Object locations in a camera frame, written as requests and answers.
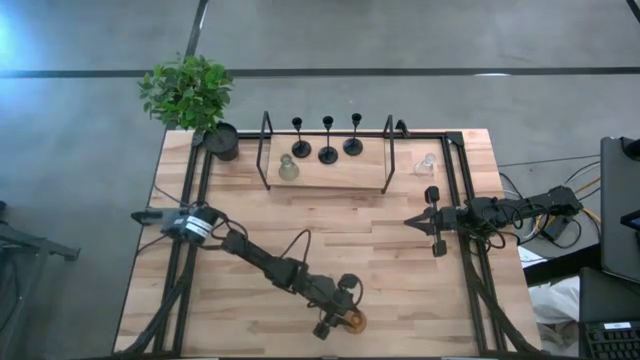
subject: gray floor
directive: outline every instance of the gray floor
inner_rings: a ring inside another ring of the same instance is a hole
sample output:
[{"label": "gray floor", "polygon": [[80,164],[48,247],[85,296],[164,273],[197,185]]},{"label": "gray floor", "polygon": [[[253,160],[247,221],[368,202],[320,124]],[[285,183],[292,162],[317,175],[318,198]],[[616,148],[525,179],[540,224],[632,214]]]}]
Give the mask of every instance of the gray floor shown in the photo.
[{"label": "gray floor", "polygon": [[[185,51],[196,7],[3,2],[0,70],[151,68]],[[234,69],[640,66],[639,39],[624,0],[221,0],[209,4],[197,53]],[[135,80],[0,79],[9,220],[82,247],[76,263],[47,268],[21,358],[110,351],[140,232],[128,214],[147,201],[163,136],[142,113]],[[354,111],[367,128],[388,114],[413,128],[489,128],[498,163],[514,164],[597,154],[603,136],[640,137],[639,93],[631,75],[237,79],[226,114],[241,129],[257,128],[263,110],[277,128],[293,116],[320,128],[327,114],[346,127]],[[501,169],[533,195],[589,161]],[[586,205],[598,213],[599,196]],[[595,242],[581,222],[579,246]]]}]

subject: black candlestick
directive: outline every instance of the black candlestick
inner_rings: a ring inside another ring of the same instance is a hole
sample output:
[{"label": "black candlestick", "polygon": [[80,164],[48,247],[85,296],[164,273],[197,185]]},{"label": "black candlestick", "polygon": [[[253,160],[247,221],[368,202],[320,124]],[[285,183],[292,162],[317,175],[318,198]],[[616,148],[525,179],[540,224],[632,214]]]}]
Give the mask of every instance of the black candlestick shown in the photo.
[{"label": "black candlestick", "polygon": [[298,141],[296,141],[293,146],[291,146],[291,153],[293,156],[297,158],[304,158],[311,154],[311,144],[308,141],[303,141],[300,137],[300,129],[302,128],[302,119],[299,117],[293,118],[291,120],[293,127],[298,132]]},{"label": "black candlestick", "polygon": [[331,116],[325,116],[322,119],[322,123],[327,129],[327,146],[320,149],[320,152],[318,153],[318,159],[320,159],[321,163],[329,165],[338,160],[338,152],[335,148],[329,146],[329,130],[331,129],[331,125],[333,125],[333,118]]},{"label": "black candlestick", "polygon": [[344,144],[342,144],[344,152],[351,156],[360,155],[362,152],[362,141],[360,141],[360,139],[356,139],[356,128],[360,125],[360,120],[362,120],[362,115],[358,113],[351,115],[351,121],[353,122],[353,137],[345,140]]}]

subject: butcher block tabletop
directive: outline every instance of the butcher block tabletop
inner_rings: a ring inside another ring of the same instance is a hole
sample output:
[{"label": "butcher block tabletop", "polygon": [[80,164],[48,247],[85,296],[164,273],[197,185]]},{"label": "butcher block tabletop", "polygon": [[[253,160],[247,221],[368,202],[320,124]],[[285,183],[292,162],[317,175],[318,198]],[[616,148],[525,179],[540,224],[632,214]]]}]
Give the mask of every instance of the butcher block tabletop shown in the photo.
[{"label": "butcher block tabletop", "polygon": [[[412,133],[420,131],[442,130]],[[476,196],[503,197],[488,131],[455,131],[464,136]],[[160,155],[156,185],[176,198],[182,193],[192,135],[168,131]],[[341,156],[347,156],[341,144],[336,142],[336,148]],[[317,159],[317,150],[310,156]],[[192,201],[196,200],[205,157],[201,151]],[[420,214],[427,206],[424,190],[428,186],[440,188],[440,207],[451,205],[439,140],[396,139],[395,175],[384,195],[379,189],[273,186],[267,191],[256,168],[257,151],[258,140],[240,140],[236,160],[215,159],[206,201],[245,226],[249,239],[274,255],[280,255],[301,230],[309,229],[309,272],[336,281],[343,273],[362,279],[364,296],[358,307],[368,319],[367,328],[354,335],[338,327],[322,341],[312,334],[318,309],[307,308],[303,297],[276,289],[260,270],[239,257],[200,250],[182,356],[477,355],[457,235],[443,233],[448,253],[434,258],[432,237],[403,225],[405,219]],[[455,146],[452,151],[458,189],[465,199]],[[418,177],[414,165],[428,153],[436,156],[434,174]],[[149,206],[177,204],[153,190]],[[159,226],[145,227],[139,246],[159,237],[159,230]],[[507,240],[505,249],[489,253],[498,300],[516,328],[540,348],[516,243]],[[208,239],[207,243],[214,244],[215,240]],[[296,244],[288,256],[302,258],[304,243]],[[130,345],[157,311],[170,250],[171,240],[165,239],[135,259],[115,350]],[[486,309],[483,318],[487,338],[491,339]],[[166,347],[171,345],[174,323],[172,315]]]}]

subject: green leaves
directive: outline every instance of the green leaves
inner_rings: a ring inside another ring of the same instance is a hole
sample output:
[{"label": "green leaves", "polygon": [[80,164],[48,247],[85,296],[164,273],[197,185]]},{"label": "green leaves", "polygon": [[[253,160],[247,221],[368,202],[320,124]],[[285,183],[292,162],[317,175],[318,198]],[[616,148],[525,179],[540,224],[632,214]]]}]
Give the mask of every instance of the green leaves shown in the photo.
[{"label": "green leaves", "polygon": [[231,102],[233,79],[224,66],[203,56],[156,65],[138,82],[143,110],[164,124],[197,132],[215,131],[217,119]]}]

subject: small glass bottle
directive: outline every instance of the small glass bottle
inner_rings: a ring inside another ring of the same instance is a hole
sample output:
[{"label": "small glass bottle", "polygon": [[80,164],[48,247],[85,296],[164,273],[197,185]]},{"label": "small glass bottle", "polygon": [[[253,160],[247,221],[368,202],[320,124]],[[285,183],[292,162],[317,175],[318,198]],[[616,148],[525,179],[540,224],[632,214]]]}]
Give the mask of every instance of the small glass bottle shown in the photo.
[{"label": "small glass bottle", "polygon": [[284,181],[293,181],[300,175],[300,168],[291,159],[291,155],[284,154],[280,157],[280,178]]},{"label": "small glass bottle", "polygon": [[436,156],[435,154],[428,153],[424,160],[418,162],[413,167],[413,172],[418,177],[433,178],[436,170]]}]

